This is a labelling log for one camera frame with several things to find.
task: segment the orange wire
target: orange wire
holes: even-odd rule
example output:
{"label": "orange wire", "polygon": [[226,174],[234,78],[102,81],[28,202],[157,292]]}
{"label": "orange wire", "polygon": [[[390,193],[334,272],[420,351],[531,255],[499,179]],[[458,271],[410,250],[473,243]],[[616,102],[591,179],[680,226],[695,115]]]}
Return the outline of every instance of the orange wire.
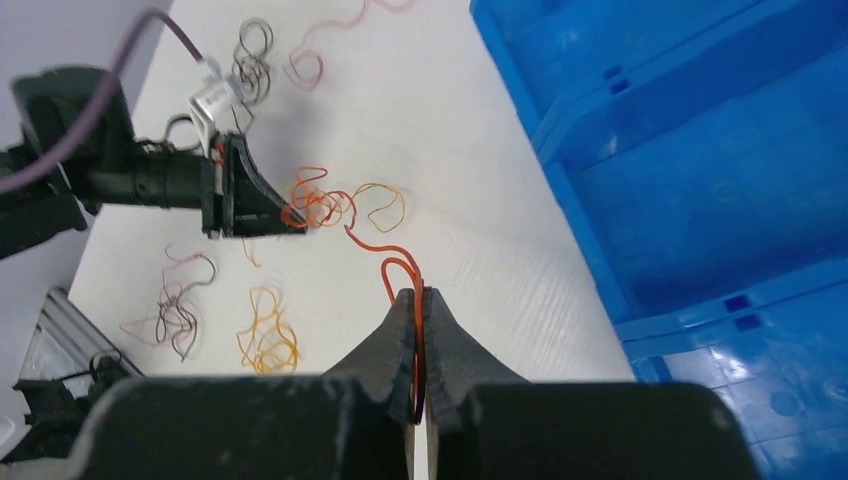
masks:
{"label": "orange wire", "polygon": [[383,276],[383,284],[386,287],[386,291],[389,294],[389,300],[392,303],[395,301],[394,290],[392,290],[392,285],[389,282],[389,277],[386,272],[386,268],[389,264],[399,265],[403,267],[406,273],[409,275],[409,278],[412,280],[413,288],[415,289],[414,295],[414,311],[415,311],[415,368],[413,370],[412,375],[412,383],[414,385],[415,390],[415,418],[416,420],[420,419],[420,415],[422,409],[424,408],[424,380],[426,374],[424,372],[424,279],[421,277],[421,269],[418,267],[418,263],[412,258],[412,254],[409,253],[408,250],[401,248],[397,245],[368,245],[363,242],[353,233],[353,227],[356,225],[356,203],[354,203],[353,198],[347,193],[341,190],[336,190],[331,193],[337,193],[340,196],[346,197],[348,202],[350,202],[351,208],[353,209],[353,216],[351,217],[350,225],[345,225],[345,233],[347,236],[353,240],[354,243],[359,245],[361,248],[369,251],[369,252],[395,252],[403,255],[407,262],[399,258],[387,258],[383,260],[383,264],[380,267],[382,276]]}
{"label": "orange wire", "polygon": [[[271,297],[271,312],[268,315],[259,314],[259,302],[263,293]],[[274,293],[268,287],[254,287],[250,289],[250,306],[253,309],[253,324],[246,330],[236,333],[236,342],[242,354],[243,366],[251,366],[256,373],[269,374],[291,369],[297,369],[300,352],[297,349],[297,335],[291,325],[282,321],[282,305]],[[273,322],[264,333],[259,332],[259,327],[266,322]],[[270,346],[266,340],[271,340],[272,334],[277,334],[278,340]],[[250,335],[250,341],[245,346],[242,336]],[[288,357],[277,354],[278,348],[286,348]]]}
{"label": "orange wire", "polygon": [[[303,178],[301,176],[301,171],[309,171],[314,170],[319,172],[319,174],[311,176],[309,178]],[[414,355],[414,369],[412,374],[412,383],[414,390],[414,401],[415,401],[415,409],[414,409],[414,418],[416,421],[420,421],[421,413],[424,408],[424,393],[425,393],[425,371],[424,371],[424,279],[421,276],[421,269],[418,267],[418,263],[412,257],[412,254],[409,253],[404,248],[401,248],[397,245],[369,245],[362,240],[359,239],[354,233],[353,228],[356,226],[356,216],[357,216],[357,208],[356,202],[349,193],[344,190],[331,190],[329,192],[325,192],[323,190],[319,190],[317,188],[310,188],[310,182],[326,177],[328,171],[324,167],[301,167],[297,170],[295,174],[295,184],[294,188],[292,188],[292,192],[290,195],[289,204],[282,209],[280,212],[281,219],[292,226],[308,226],[311,228],[320,228],[322,226],[331,226],[338,223],[338,220],[328,223],[328,220],[333,218],[335,213],[339,215],[344,215],[348,210],[352,210],[353,214],[350,219],[350,225],[345,225],[345,233],[347,236],[353,240],[359,247],[369,251],[369,252],[392,252],[396,254],[400,254],[404,259],[397,257],[389,257],[383,260],[383,263],[380,266],[380,273],[383,277],[383,285],[386,287],[386,292],[389,295],[389,300],[394,304],[395,302],[395,294],[392,289],[391,282],[389,281],[388,276],[388,266],[389,265],[398,265],[406,271],[409,278],[412,280],[412,285],[415,291],[413,302],[414,302],[414,314],[415,314],[415,355]],[[298,190],[303,189],[306,191],[303,195],[298,194]],[[337,200],[345,199],[347,200],[348,207],[343,207],[342,203]],[[294,208],[300,209],[304,212],[306,216],[306,222],[302,224],[298,224],[293,222],[291,218],[291,212]],[[326,210],[326,214],[322,219],[316,216],[314,211],[315,208],[318,208],[321,211],[321,214]]]}

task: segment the blue plastic crate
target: blue plastic crate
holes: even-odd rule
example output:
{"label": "blue plastic crate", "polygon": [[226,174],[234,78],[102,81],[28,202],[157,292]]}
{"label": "blue plastic crate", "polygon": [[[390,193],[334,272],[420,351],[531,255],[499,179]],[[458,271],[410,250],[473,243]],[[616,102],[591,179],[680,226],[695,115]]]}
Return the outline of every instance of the blue plastic crate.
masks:
{"label": "blue plastic crate", "polygon": [[637,376],[743,402],[771,476],[848,478],[848,1],[472,11]]}

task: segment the black cylindrical shaft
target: black cylindrical shaft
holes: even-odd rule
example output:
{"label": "black cylindrical shaft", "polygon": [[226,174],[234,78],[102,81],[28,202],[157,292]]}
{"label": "black cylindrical shaft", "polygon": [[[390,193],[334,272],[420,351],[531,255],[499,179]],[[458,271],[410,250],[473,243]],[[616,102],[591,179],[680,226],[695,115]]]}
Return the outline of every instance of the black cylindrical shaft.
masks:
{"label": "black cylindrical shaft", "polygon": [[120,170],[80,169],[70,178],[74,194],[83,201],[147,205],[161,208],[200,208],[198,155],[139,155]]}

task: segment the white table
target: white table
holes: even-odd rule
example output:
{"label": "white table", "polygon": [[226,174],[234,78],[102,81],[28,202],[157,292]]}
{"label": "white table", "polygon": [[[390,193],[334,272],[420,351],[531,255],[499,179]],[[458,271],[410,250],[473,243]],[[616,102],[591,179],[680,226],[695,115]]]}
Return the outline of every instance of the white table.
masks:
{"label": "white table", "polygon": [[[379,234],[363,217],[356,231],[372,243],[408,248],[426,283],[500,360],[533,380],[632,379],[467,1],[419,0],[400,16],[372,6],[355,30],[315,38],[326,72],[314,92],[298,91],[280,74],[308,25],[349,18],[360,6],[176,0],[171,14],[204,54],[227,66],[243,19],[259,16],[274,26],[274,83],[248,137],[272,185],[282,188],[297,166],[323,165],[330,170],[325,187],[350,191],[377,181],[401,188],[409,208],[398,230]],[[193,62],[166,32],[133,113],[137,134],[161,136],[166,119],[184,112],[199,88]],[[178,253],[213,252],[220,270],[213,286],[196,291],[199,343],[184,363],[118,327],[153,311],[170,242]],[[252,320],[254,285],[284,289],[303,354],[298,372],[332,366],[389,308],[383,257],[359,249],[341,227],[259,240],[255,249],[261,269],[247,262],[240,241],[206,240],[199,212],[105,207],[70,298],[150,375],[253,374],[241,366],[235,332]],[[396,288],[409,284],[392,273]]]}

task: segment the robotic arm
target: robotic arm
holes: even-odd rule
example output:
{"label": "robotic arm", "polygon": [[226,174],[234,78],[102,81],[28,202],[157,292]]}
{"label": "robotic arm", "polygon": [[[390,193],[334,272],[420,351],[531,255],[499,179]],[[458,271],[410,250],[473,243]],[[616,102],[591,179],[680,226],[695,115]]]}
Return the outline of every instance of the robotic arm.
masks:
{"label": "robotic arm", "polygon": [[[61,139],[107,73],[69,67],[12,83],[23,142],[0,151],[0,175],[25,168]],[[49,176],[0,194],[0,259],[66,230],[85,230],[80,208],[94,215],[104,203],[201,211],[210,238],[304,233],[280,219],[286,205],[259,174],[244,135],[208,128],[203,99],[192,102],[201,148],[138,140],[119,88],[87,139]]]}

